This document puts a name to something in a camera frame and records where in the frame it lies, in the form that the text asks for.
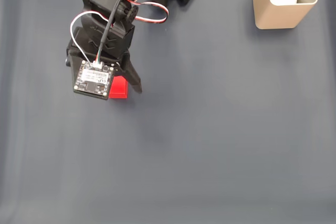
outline circuit board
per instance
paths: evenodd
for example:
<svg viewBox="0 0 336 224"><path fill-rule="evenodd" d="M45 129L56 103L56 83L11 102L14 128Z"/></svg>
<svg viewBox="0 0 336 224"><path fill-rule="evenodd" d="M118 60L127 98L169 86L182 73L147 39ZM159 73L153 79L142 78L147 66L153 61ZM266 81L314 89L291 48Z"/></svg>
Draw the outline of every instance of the circuit board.
<svg viewBox="0 0 336 224"><path fill-rule="evenodd" d="M97 98L107 100L113 79L113 68L97 66L94 63L82 61L76 82L74 92L91 95Z"/></svg>

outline red block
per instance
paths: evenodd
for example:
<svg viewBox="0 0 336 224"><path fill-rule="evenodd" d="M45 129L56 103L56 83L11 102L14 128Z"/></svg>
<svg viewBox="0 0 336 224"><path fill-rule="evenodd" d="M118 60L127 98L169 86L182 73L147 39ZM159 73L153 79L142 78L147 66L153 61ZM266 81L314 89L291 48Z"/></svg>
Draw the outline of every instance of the red block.
<svg viewBox="0 0 336 224"><path fill-rule="evenodd" d="M110 99L126 99L128 94L128 82L123 76L115 76L112 81L109 94Z"/></svg>

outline red white black wire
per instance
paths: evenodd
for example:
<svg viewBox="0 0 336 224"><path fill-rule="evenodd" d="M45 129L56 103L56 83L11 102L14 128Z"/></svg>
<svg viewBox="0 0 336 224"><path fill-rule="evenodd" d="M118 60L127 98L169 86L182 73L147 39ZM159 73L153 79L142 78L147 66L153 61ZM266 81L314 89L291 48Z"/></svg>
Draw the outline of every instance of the red white black wire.
<svg viewBox="0 0 336 224"><path fill-rule="evenodd" d="M152 6L156 6L156 7L159 7L161 9L163 9L166 12L166 17L162 18L162 19L151 19L151 18L144 18L144 17L141 17L141 16L136 16L135 20L139 20L139 21L142 21L142 22L148 22L148 23L158 24L158 23L165 22L167 20L167 18L168 18L169 10L168 10L167 7L165 7L162 4L159 4L159 3L156 3L156 2L141 2L141 3L138 3L138 0L128 0L128 1L130 3L132 3L133 5L152 5Z"/></svg>

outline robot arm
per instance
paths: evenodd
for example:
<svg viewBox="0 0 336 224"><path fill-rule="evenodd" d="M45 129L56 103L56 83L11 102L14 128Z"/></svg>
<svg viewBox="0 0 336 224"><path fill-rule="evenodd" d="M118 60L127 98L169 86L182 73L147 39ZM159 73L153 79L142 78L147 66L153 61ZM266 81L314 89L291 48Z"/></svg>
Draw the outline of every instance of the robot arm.
<svg viewBox="0 0 336 224"><path fill-rule="evenodd" d="M138 17L140 3L137 1L83 0L83 13L87 12L91 15L81 15L82 27L75 28L73 39L67 47L67 66L71 67L74 92L83 91L81 92L83 94L107 99L107 96L102 94L106 93L104 90L107 90L110 85L106 85L103 89L101 83L96 83L92 87L92 83L88 83L87 76L85 79L87 82L80 83L80 85L78 83L78 81L81 82L80 77L85 68L90 68L85 70L86 72L91 71L90 73L108 71L106 67L102 70L97 65L102 62L105 66L113 69L109 82L112 82L113 76L123 76L136 92L142 92L140 77L130 61L129 54L135 29L133 21L137 19L145 22L161 23L166 19L152 20ZM157 2L152 4L161 7L168 15L168 9L165 7L168 0L152 1ZM188 0L180 0L180 2L185 4Z"/></svg>

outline gray mat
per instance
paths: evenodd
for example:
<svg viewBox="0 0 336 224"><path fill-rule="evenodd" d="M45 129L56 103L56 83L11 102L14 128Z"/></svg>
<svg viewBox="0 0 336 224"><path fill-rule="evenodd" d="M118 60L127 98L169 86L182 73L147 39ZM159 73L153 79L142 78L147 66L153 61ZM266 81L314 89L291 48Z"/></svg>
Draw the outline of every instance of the gray mat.
<svg viewBox="0 0 336 224"><path fill-rule="evenodd" d="M172 1L136 23L143 94L102 101L65 66L81 0L4 0L0 223L335 223L334 5L260 31L251 0Z"/></svg>

